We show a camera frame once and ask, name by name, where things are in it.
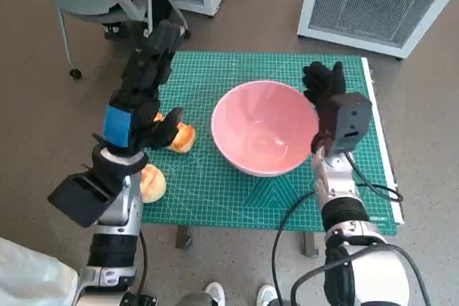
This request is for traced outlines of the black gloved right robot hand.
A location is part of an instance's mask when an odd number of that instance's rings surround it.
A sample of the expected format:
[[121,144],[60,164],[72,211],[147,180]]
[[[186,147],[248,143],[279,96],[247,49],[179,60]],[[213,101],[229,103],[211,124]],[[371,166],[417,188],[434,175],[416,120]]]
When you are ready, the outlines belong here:
[[338,126],[339,111],[346,101],[346,82],[341,61],[331,69],[315,61],[303,68],[304,96],[314,106],[319,120],[319,131],[334,137]]

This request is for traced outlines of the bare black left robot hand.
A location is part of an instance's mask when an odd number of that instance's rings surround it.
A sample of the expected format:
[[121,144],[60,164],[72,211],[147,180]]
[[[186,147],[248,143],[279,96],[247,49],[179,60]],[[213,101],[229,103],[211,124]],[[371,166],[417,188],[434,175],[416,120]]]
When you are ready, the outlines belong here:
[[115,156],[129,157],[145,148],[160,149],[172,144],[179,132],[183,108],[176,107],[163,120],[157,120],[159,88],[167,83],[176,49],[185,36],[182,25],[163,20],[137,44],[120,87],[110,96],[102,134],[93,135],[98,142],[93,148],[94,156],[104,148]]

